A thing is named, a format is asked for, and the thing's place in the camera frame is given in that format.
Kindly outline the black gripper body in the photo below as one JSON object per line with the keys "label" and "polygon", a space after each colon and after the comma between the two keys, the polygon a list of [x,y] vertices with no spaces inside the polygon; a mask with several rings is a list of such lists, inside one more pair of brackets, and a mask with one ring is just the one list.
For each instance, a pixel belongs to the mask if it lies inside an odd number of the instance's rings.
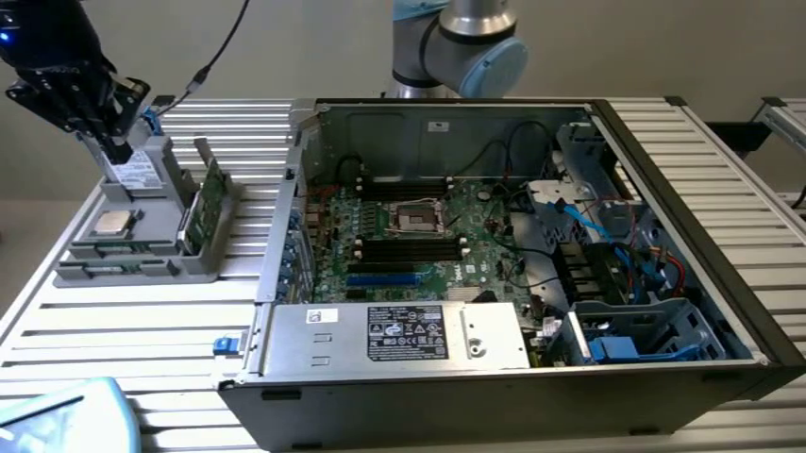
{"label": "black gripper body", "polygon": [[96,103],[114,101],[114,65],[79,1],[2,3],[2,60],[18,78],[75,85]]}

